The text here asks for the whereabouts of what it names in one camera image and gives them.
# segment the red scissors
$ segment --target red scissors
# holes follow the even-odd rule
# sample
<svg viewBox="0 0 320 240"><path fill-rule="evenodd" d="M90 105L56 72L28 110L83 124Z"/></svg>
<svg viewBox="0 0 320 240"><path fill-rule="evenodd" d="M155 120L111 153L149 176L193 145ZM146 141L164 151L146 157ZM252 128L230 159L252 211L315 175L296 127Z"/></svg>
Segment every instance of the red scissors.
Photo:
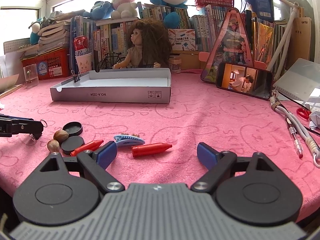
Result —
<svg viewBox="0 0 320 240"><path fill-rule="evenodd" d="M297 115L302 117L303 119L306 119L307 121L309 120L309 115L311 114L311 111L304 109L302 107L299 107L297 109Z"/></svg>

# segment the grid cutting mat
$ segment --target grid cutting mat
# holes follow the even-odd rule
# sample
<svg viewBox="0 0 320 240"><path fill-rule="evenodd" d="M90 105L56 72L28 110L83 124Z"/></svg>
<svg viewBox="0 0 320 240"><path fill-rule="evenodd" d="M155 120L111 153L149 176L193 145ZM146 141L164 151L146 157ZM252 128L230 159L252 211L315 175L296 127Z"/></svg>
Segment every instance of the grid cutting mat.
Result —
<svg viewBox="0 0 320 240"><path fill-rule="evenodd" d="M30 44L30 38L24 38L14 41L6 41L3 43L4 54L17 51L20 46Z"/></svg>

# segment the transparent acrylic holder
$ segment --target transparent acrylic holder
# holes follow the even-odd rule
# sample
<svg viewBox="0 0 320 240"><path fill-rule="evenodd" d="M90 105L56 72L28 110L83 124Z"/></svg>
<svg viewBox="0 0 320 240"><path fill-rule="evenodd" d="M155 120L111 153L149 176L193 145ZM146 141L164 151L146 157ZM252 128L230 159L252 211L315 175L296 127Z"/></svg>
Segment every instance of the transparent acrylic holder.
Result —
<svg viewBox="0 0 320 240"><path fill-rule="evenodd" d="M24 76L26 79L27 88L39 85L37 65L32 64L23 68Z"/></svg>

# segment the pink and white plush bunny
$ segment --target pink and white plush bunny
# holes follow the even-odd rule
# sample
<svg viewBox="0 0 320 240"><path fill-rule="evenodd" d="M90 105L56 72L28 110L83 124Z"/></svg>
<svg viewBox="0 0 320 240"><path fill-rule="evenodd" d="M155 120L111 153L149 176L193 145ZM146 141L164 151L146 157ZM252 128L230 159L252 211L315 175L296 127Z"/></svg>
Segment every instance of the pink and white plush bunny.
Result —
<svg viewBox="0 0 320 240"><path fill-rule="evenodd" d="M111 13L112 19L137 17L137 4L135 0L112 0L115 11Z"/></svg>

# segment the gray ribbed gripper base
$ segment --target gray ribbed gripper base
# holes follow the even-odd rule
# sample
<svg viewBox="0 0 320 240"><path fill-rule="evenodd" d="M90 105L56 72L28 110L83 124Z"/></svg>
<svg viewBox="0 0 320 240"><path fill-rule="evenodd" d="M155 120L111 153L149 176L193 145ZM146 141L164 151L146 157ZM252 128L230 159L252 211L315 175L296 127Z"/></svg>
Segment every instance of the gray ribbed gripper base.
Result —
<svg viewBox="0 0 320 240"><path fill-rule="evenodd" d="M108 193L89 216L60 227L21 223L16 240L298 240L293 222L272 228L244 225L225 215L207 193L185 184L132 183Z"/></svg>

